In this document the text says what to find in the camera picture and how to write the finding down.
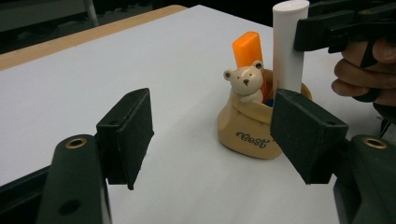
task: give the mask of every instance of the wooden table edge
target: wooden table edge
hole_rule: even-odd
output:
[[[0,54],[0,71],[22,63],[30,62],[64,49],[72,48],[106,35],[115,34],[116,32],[141,25],[149,21],[157,20],[185,9],[187,8],[179,5],[162,7],[150,12],[132,16],[124,20],[98,26],[90,30],[63,36],[24,49],[17,49],[8,53]]]

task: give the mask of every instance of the orange marker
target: orange marker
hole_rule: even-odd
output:
[[[262,60],[262,45],[260,35],[257,32],[246,32],[233,42],[233,56],[235,57],[236,66],[251,66],[254,61]],[[262,83],[263,102],[268,100],[267,86],[264,78]]]

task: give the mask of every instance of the bear head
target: bear head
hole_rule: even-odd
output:
[[[224,78],[230,81],[235,93],[250,95],[255,93],[264,82],[262,78],[262,61],[255,61],[251,66],[244,66],[236,70],[224,71]]]

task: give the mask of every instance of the black tool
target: black tool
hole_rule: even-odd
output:
[[[385,37],[396,43],[396,3],[375,0],[329,0],[310,5],[308,18],[297,23],[294,49],[310,51],[329,48],[329,53],[343,51],[348,41],[367,41],[361,68],[376,64],[373,45]],[[361,102],[373,102],[380,89],[371,89]]]
[[[302,94],[276,92],[271,135],[305,184],[328,184],[337,177],[340,223],[396,223],[396,146],[370,135],[348,141],[347,128]]]
[[[64,139],[50,166],[2,186],[1,223],[111,223],[106,181],[133,189],[154,135],[149,89],[124,95],[96,129]]]

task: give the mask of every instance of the teddy bear figurine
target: teddy bear figurine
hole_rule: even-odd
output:
[[[232,94],[236,94],[242,103],[262,103],[262,69],[262,61],[255,61],[251,66],[239,67],[234,71],[228,69],[223,75],[231,83]]]

